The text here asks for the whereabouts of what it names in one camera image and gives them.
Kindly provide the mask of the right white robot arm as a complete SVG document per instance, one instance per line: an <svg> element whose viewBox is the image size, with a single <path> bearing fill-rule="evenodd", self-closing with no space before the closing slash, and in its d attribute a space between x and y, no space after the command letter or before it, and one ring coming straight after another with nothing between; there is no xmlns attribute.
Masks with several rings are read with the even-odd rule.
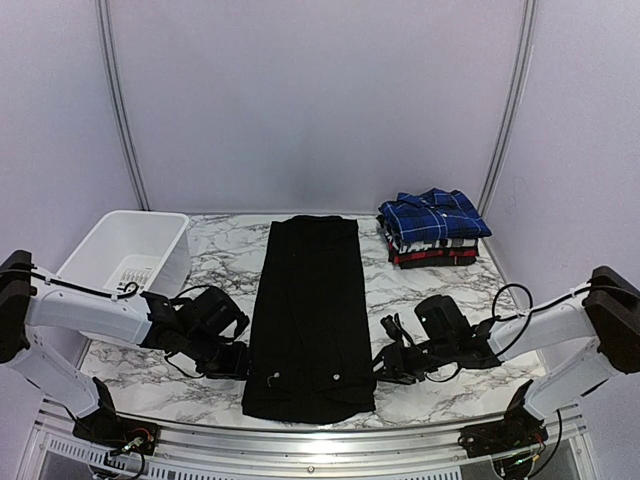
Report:
<svg viewBox="0 0 640 480"><path fill-rule="evenodd" d="M414 313L427 335L420 343L397 316L382 319L392 342L373 361L376 379L413 385L450 364L492 369L531 351L585 340L579 352L514 394L495 428L496 440L506 448L519 446L535 425L570 401L639 371L639 291L607 266L554 300L507 317L493 314L476 325L445 295L423 300Z"/></svg>

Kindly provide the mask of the black long sleeve shirt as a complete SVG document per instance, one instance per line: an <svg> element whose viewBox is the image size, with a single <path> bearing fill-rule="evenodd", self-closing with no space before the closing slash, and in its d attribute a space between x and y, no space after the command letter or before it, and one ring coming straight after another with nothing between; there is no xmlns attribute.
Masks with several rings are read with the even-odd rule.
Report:
<svg viewBox="0 0 640 480"><path fill-rule="evenodd" d="M244 415L327 425L375 410L356 221L272 222L249 340Z"/></svg>

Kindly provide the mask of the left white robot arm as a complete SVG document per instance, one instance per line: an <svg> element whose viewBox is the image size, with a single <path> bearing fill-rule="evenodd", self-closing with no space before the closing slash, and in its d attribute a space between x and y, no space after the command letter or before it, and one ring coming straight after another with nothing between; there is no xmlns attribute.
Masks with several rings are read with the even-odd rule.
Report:
<svg viewBox="0 0 640 480"><path fill-rule="evenodd" d="M205 378L246 379L249 349L238 338L248 316L220 288L197 290L194 298L168 298L134 281L121 291L92 289L39 269L30 252L16 250L1 264L1 363L60 402L81 431L119 444L126 423L108 387L39 339L37 328L99 334L168 357L182 354Z"/></svg>

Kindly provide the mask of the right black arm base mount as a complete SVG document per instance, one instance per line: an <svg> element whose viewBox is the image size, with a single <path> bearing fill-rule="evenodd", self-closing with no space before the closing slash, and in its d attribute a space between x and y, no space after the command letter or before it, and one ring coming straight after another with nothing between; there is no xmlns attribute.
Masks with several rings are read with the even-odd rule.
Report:
<svg viewBox="0 0 640 480"><path fill-rule="evenodd" d="M513 417L465 426L460 430L458 445L469 458L476 458L540 445L547 439L542 421Z"/></svg>

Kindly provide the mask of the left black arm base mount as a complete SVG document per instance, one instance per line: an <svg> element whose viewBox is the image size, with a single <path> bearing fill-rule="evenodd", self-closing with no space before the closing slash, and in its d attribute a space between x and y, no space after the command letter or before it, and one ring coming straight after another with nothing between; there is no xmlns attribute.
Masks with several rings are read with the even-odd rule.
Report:
<svg viewBox="0 0 640 480"><path fill-rule="evenodd" d="M73 436L109 447L116 453L129 451L152 455L156 449L160 427L156 423L96 411L74 420Z"/></svg>

